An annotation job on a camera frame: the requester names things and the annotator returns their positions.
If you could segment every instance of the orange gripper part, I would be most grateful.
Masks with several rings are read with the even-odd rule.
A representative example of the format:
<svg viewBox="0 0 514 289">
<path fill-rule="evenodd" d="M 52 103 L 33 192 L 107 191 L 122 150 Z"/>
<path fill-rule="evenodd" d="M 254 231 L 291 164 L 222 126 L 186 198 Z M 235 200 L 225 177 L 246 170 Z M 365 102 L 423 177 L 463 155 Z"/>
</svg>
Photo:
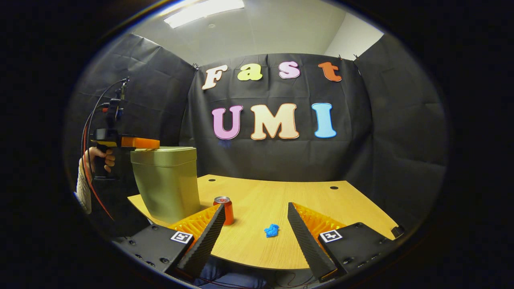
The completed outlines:
<svg viewBox="0 0 514 289">
<path fill-rule="evenodd" d="M 121 137 L 121 146 L 136 149 L 158 149 L 160 148 L 160 141 L 157 139 L 123 136 Z"/>
<path fill-rule="evenodd" d="M 220 204 L 217 204 L 213 207 L 207 208 L 187 218 L 184 218 L 175 224 L 168 226 L 168 229 L 189 233 L 194 236 L 193 243 L 191 243 L 191 246 L 188 248 L 189 251 L 189 249 L 191 249 L 196 243 L 198 238 L 200 238 L 209 222 L 212 220 L 212 217 L 218 210 L 219 206 Z"/>
<path fill-rule="evenodd" d="M 293 203 L 293 205 L 295 206 L 296 211 L 298 212 L 303 222 L 309 229 L 310 234 L 314 237 L 316 242 L 318 242 L 318 245 L 323 249 L 323 251 L 325 251 L 325 249 L 323 248 L 323 246 L 321 246 L 321 243 L 318 240 L 319 234 L 326 231 L 337 230 L 339 228 L 346 227 L 346 225 L 344 225 L 343 223 L 338 222 L 323 214 L 320 214 L 314 210 L 298 205 L 296 203 Z"/>
</svg>

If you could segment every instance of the ceiling light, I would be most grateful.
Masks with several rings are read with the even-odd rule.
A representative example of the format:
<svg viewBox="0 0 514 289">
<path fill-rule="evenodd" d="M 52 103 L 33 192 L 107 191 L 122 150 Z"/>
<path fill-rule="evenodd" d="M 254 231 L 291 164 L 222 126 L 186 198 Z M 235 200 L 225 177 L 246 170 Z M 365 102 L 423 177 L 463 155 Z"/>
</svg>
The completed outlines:
<svg viewBox="0 0 514 289">
<path fill-rule="evenodd" d="M 208 0 L 185 8 L 164 19 L 164 22 L 168 23 L 171 28 L 177 28 L 202 17 L 244 7 L 243 0 Z"/>
<path fill-rule="evenodd" d="M 174 4 L 174 5 L 170 6 L 169 8 L 166 8 L 165 10 L 160 12 L 159 16 L 164 16 L 166 14 L 170 14 L 171 12 L 173 12 L 175 10 L 178 10 L 178 9 L 180 9 L 182 7 L 185 7 L 187 5 L 193 4 L 193 3 L 198 2 L 198 1 L 200 1 L 200 0 L 183 0 L 183 1 L 180 1 L 179 3 Z"/>
</svg>

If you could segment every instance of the white knit sleeve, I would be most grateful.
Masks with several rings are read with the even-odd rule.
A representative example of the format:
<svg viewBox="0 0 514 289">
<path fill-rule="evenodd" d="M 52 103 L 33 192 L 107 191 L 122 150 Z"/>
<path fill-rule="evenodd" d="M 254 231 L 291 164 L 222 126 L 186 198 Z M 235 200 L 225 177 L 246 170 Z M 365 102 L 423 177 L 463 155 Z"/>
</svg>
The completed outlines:
<svg viewBox="0 0 514 289">
<path fill-rule="evenodd" d="M 86 214 L 91 213 L 91 193 L 87 180 L 81 170 L 81 162 L 79 161 L 79 177 L 77 178 L 77 191 L 75 197 L 79 200 L 80 205 L 86 211 Z"/>
</svg>

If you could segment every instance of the black fabric curtain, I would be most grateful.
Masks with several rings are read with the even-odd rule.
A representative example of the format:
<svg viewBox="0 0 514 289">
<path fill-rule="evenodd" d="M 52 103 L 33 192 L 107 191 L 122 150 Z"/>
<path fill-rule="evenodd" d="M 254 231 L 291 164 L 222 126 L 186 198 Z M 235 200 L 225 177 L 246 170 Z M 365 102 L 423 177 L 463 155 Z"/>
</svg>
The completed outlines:
<svg viewBox="0 0 514 289">
<path fill-rule="evenodd" d="M 283 79 L 282 62 L 294 61 L 300 75 Z M 318 65 L 330 62 L 338 67 L 339 82 L 325 77 Z M 241 81 L 241 67 L 256 63 L 262 78 Z M 222 65 L 216 86 L 203 90 L 206 70 Z M 282 139 L 278 135 L 262 140 L 251 139 L 254 131 L 253 105 L 264 104 L 275 115 L 284 103 L 293 103 L 295 126 L 299 137 Z M 335 137 L 318 138 L 314 103 L 330 103 Z M 224 108 L 224 128 L 232 128 L 229 108 L 242 105 L 241 128 L 232 139 L 219 139 L 213 130 L 212 111 Z M 193 146 L 198 153 L 198 175 L 319 182 L 347 180 L 363 193 L 371 191 L 372 122 L 369 98 L 356 65 L 349 60 L 306 54 L 268 54 L 246 56 L 201 66 L 188 94 L 188 106 L 182 123 L 182 146 Z"/>
<path fill-rule="evenodd" d="M 160 139 L 162 146 L 197 148 L 198 176 L 320 182 L 347 180 L 397 223 L 412 229 L 430 210 L 447 165 L 448 131 L 440 92 L 392 36 L 384 35 L 355 62 L 328 56 L 281 53 L 227 59 L 198 70 L 159 45 L 130 34 L 101 51 L 83 74 L 67 109 L 64 160 L 75 190 L 79 140 L 87 115 L 112 83 L 130 77 L 121 133 Z M 294 61 L 300 75 L 280 77 L 279 65 Z M 320 64 L 338 67 L 341 81 L 331 81 Z M 241 67 L 258 64 L 262 78 L 238 79 Z M 227 65 L 215 87 L 202 89 L 207 70 Z M 114 90 L 101 102 L 108 102 Z M 254 105 L 276 115 L 292 103 L 299 136 L 251 138 Z M 330 103 L 334 137 L 315 136 L 315 103 Z M 223 127 L 233 126 L 232 106 L 241 105 L 240 130 L 231 139 L 214 133 L 213 110 L 225 109 Z M 97 113 L 92 130 L 105 127 Z M 114 172 L 121 180 L 102 196 L 119 221 L 113 235 L 145 226 L 128 202 L 137 194 L 129 152 L 118 150 Z M 93 197 L 99 223 L 106 214 Z"/>
<path fill-rule="evenodd" d="M 371 199 L 411 229 L 429 212 L 446 172 L 448 127 L 442 94 L 390 35 L 355 63 L 373 117 Z"/>
<path fill-rule="evenodd" d="M 107 87 L 125 77 L 130 78 L 125 100 L 121 102 L 124 114 L 115 127 L 118 132 L 159 139 L 161 146 L 177 146 L 187 93 L 196 72 L 194 67 L 173 53 L 133 34 L 100 51 L 91 63 L 79 80 L 66 110 L 63 153 L 71 191 L 76 189 L 84 123 Z M 120 85 L 108 91 L 100 103 L 114 97 Z M 91 132 L 106 126 L 104 115 L 96 112 Z M 113 172 L 120 181 L 103 184 L 107 187 L 98 192 L 115 222 L 110 221 L 93 194 L 90 217 L 111 236 L 131 236 L 148 226 L 148 221 L 126 198 L 139 193 L 130 152 L 115 150 L 115 156 Z"/>
</svg>

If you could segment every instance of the red can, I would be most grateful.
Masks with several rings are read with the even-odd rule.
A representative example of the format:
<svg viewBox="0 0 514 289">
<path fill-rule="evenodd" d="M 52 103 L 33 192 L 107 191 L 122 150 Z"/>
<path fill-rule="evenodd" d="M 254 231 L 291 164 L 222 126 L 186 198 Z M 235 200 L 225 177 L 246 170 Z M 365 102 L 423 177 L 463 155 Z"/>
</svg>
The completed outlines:
<svg viewBox="0 0 514 289">
<path fill-rule="evenodd" d="M 215 197 L 213 205 L 217 204 L 225 205 L 225 222 L 223 225 L 232 225 L 232 223 L 234 223 L 234 212 L 232 211 L 232 201 L 230 198 L 227 196 Z"/>
</svg>

